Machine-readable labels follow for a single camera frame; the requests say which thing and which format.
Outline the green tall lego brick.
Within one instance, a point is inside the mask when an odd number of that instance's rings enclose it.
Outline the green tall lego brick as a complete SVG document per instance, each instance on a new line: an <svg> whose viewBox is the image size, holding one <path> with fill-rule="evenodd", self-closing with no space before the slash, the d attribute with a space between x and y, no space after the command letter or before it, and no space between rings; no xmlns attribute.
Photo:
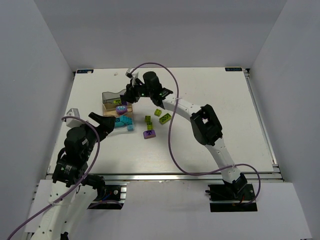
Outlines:
<svg viewBox="0 0 320 240"><path fill-rule="evenodd" d="M113 104L115 105L122 105L122 101L120 99L114 99Z"/></svg>

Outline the purple round printed lego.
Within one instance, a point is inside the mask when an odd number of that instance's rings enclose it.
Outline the purple round printed lego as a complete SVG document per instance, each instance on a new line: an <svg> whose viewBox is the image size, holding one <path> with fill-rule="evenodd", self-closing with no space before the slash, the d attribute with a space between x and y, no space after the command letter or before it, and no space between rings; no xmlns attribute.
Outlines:
<svg viewBox="0 0 320 240"><path fill-rule="evenodd" d="M128 108L126 105L118 105L115 108L115 111L117 112L117 114L122 115L128 112Z"/></svg>

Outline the teal lego plate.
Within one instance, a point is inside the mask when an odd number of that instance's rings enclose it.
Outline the teal lego plate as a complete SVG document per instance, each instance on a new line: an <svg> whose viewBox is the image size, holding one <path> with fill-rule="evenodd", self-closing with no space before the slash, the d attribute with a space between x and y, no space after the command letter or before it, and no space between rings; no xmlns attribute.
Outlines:
<svg viewBox="0 0 320 240"><path fill-rule="evenodd" d="M120 116L120 121L126 125L132 125L133 124L133 120L131 117L128 117L126 115L122 115Z"/></svg>

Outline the teal small lego cube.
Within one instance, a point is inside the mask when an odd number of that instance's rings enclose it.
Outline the teal small lego cube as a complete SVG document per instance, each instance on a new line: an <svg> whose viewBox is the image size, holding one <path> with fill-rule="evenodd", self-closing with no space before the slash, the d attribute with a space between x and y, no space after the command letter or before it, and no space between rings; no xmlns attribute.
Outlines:
<svg viewBox="0 0 320 240"><path fill-rule="evenodd" d="M127 125L127 130L128 131L134 131L135 130L135 126L133 124L129 124L129 125Z"/></svg>

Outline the purple sloped lego brick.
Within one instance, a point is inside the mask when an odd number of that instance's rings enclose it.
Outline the purple sloped lego brick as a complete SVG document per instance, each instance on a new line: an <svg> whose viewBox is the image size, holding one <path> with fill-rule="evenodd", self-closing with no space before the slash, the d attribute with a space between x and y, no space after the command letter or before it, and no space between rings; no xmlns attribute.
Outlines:
<svg viewBox="0 0 320 240"><path fill-rule="evenodd" d="M143 132L143 137L144 137L144 139L155 138L156 137L156 132L155 132L154 129L146 130L146 131Z"/></svg>

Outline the teal round printed lego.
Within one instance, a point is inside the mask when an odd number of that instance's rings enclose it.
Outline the teal round printed lego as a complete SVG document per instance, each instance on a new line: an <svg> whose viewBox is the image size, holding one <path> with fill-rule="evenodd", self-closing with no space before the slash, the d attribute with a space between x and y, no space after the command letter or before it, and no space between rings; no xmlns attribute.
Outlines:
<svg viewBox="0 0 320 240"><path fill-rule="evenodd" d="M116 118L116 119L115 119L115 123L114 123L114 127L115 127L115 128L122 128L122 127L124 127L124 126L125 126L125 123L122 122L122 121L120 121L119 118Z"/></svg>

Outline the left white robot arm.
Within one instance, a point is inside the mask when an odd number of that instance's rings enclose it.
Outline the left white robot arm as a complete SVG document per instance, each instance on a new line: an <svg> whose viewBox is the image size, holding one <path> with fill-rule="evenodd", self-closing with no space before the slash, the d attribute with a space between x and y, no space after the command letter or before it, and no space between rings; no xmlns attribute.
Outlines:
<svg viewBox="0 0 320 240"><path fill-rule="evenodd" d="M114 130L116 117L91 112L93 126L78 116L63 117L69 130L64 147L59 151L52 175L48 206L31 237L33 240L68 240L85 210L106 192L103 177L90 174L88 164L94 148Z"/></svg>

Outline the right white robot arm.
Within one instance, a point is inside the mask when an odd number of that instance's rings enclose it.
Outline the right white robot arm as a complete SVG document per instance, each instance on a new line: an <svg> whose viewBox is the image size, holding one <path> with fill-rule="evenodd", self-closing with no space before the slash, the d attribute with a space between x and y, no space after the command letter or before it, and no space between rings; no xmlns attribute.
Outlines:
<svg viewBox="0 0 320 240"><path fill-rule="evenodd" d="M121 100L133 104L140 98L149 98L155 106L188 120L196 141L206 147L215 160L225 186L235 195L239 194L248 181L227 150L223 140L223 128L213 107L209 104L199 106L174 96L173 91L161 85L153 71L144 73L143 81L131 69L128 69L125 75L130 78L130 83L126 85Z"/></svg>

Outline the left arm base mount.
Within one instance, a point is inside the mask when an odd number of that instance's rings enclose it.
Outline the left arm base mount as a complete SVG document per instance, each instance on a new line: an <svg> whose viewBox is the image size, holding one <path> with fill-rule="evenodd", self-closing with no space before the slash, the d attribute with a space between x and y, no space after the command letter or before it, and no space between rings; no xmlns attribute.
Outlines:
<svg viewBox="0 0 320 240"><path fill-rule="evenodd" d="M112 175L100 175L104 184L97 197L89 205L90 210L121 210L127 194L127 182L117 180Z"/></svg>

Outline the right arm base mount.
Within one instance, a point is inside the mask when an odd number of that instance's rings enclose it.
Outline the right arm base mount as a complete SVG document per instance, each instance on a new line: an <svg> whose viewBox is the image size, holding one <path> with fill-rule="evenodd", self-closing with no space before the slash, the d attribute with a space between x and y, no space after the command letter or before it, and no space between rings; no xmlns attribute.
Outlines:
<svg viewBox="0 0 320 240"><path fill-rule="evenodd" d="M256 197L252 184L247 184L238 195L223 184L208 185L205 194L209 197L211 213L257 212Z"/></svg>

